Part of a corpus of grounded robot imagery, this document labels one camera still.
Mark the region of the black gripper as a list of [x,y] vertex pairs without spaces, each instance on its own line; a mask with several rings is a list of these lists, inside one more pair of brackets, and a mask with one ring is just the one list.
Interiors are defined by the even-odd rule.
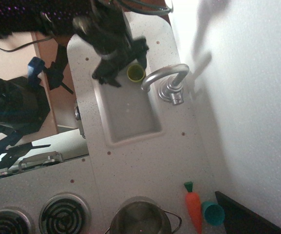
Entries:
[[102,58],[92,78],[99,84],[108,84],[113,87],[121,87],[116,80],[119,72],[134,60],[145,70],[147,68],[147,52],[149,46],[145,37],[133,39],[130,46],[120,48],[111,58]]

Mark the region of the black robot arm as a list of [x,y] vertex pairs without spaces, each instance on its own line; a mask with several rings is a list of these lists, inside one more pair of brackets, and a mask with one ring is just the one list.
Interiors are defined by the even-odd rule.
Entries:
[[92,78],[121,87],[118,73],[134,60],[146,66],[145,37],[134,39],[124,11],[102,0],[0,0],[0,39],[13,33],[78,35],[101,60]]

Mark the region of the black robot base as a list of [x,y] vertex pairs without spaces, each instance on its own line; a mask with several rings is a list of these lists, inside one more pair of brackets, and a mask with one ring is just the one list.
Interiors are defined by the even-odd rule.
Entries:
[[0,133],[38,132],[50,112],[44,87],[32,87],[25,77],[0,78]]

